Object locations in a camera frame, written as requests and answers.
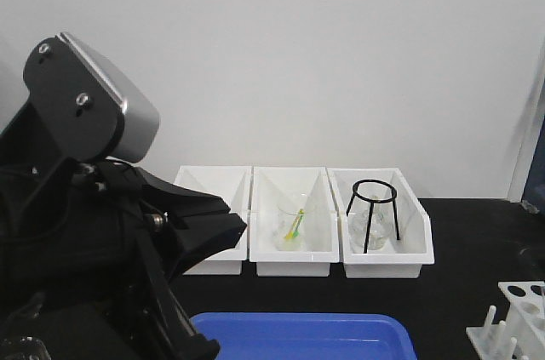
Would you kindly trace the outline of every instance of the robotic arm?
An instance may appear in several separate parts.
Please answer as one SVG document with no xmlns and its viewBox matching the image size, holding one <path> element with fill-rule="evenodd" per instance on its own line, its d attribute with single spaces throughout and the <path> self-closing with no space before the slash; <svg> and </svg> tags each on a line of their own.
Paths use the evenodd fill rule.
<svg viewBox="0 0 545 360">
<path fill-rule="evenodd" d="M 130 164 L 146 155 L 158 112 L 72 35 L 40 42 L 23 78 L 29 99 L 0 135 L 0 296 L 62 301 L 83 279 L 145 357 L 215 358 L 217 341 L 192 326 L 169 281 L 233 248 L 245 223 L 220 197 Z"/>
</svg>

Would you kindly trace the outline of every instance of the black wire stand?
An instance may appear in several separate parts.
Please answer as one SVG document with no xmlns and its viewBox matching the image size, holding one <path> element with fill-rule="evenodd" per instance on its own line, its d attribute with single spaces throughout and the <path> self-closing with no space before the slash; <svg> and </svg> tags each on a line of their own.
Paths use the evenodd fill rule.
<svg viewBox="0 0 545 360">
<path fill-rule="evenodd" d="M 362 196 L 358 193 L 359 185 L 364 183 L 376 183 L 380 184 L 382 186 L 386 186 L 390 189 L 390 198 L 382 198 L 382 199 L 372 199 Z M 350 212 L 350 209 L 352 208 L 352 204 L 354 202 L 354 198 L 359 198 L 360 200 L 366 201 L 369 203 L 369 217 L 367 218 L 367 232 L 365 233 L 365 244 L 364 244 L 364 254 L 367 254 L 367 246 L 369 245 L 369 234 L 371 229 L 371 219 L 373 218 L 373 209 L 375 208 L 375 204 L 385 204 L 385 203 L 392 203 L 393 208 L 393 222 L 395 223 L 395 236 L 397 240 L 399 241 L 401 239 L 401 236 L 399 235 L 399 223 L 398 223 L 398 208 L 395 203 L 395 199 L 398 196 L 398 191 L 395 189 L 394 186 L 391 184 L 381 181 L 381 180 L 360 180 L 356 181 L 352 186 L 352 197 L 350 198 L 350 203 L 348 203 L 347 208 L 347 217 L 348 213 Z"/>
</svg>

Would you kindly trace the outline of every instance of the blue bin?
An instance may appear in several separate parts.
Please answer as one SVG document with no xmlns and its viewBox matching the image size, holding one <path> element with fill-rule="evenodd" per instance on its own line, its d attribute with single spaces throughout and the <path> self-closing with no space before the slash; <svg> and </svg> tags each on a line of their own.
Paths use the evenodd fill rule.
<svg viewBox="0 0 545 360">
<path fill-rule="evenodd" d="M 383 315 L 203 313 L 192 320 L 220 342 L 218 360 L 416 360 L 405 328 Z"/>
</svg>

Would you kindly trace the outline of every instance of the screw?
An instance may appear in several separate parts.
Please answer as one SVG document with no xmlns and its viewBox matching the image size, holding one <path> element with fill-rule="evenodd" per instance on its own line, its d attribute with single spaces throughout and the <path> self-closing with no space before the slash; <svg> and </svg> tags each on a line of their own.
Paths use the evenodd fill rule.
<svg viewBox="0 0 545 360">
<path fill-rule="evenodd" d="M 42 45 L 40 45 L 37 51 L 41 55 L 49 55 L 51 54 L 51 45 L 49 45 L 48 43 L 43 43 Z"/>
<path fill-rule="evenodd" d="M 93 105 L 93 99 L 87 92 L 82 92 L 76 98 L 76 105 L 84 109 L 89 109 Z"/>
<path fill-rule="evenodd" d="M 161 232 L 165 218 L 161 214 L 144 214 L 147 222 L 152 226 L 154 232 Z"/>
</svg>

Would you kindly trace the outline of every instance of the glass beaker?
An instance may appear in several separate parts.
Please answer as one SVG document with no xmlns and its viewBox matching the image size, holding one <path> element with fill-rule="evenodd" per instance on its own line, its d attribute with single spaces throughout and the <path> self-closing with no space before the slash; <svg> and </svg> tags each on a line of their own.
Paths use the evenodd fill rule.
<svg viewBox="0 0 545 360">
<path fill-rule="evenodd" d="M 289 194 L 278 200 L 278 226 L 273 233 L 279 251 L 306 251 L 305 232 L 311 231 L 315 204 L 307 194 Z"/>
<path fill-rule="evenodd" d="M 383 206 L 375 205 L 370 221 L 369 241 L 367 249 L 378 250 L 384 248 L 386 241 L 393 231 L 392 217 L 388 217 Z M 367 225 L 369 224 L 369 208 L 363 212 L 348 214 L 348 235 L 350 247 L 355 254 L 363 254 L 365 238 L 367 236 Z"/>
</svg>

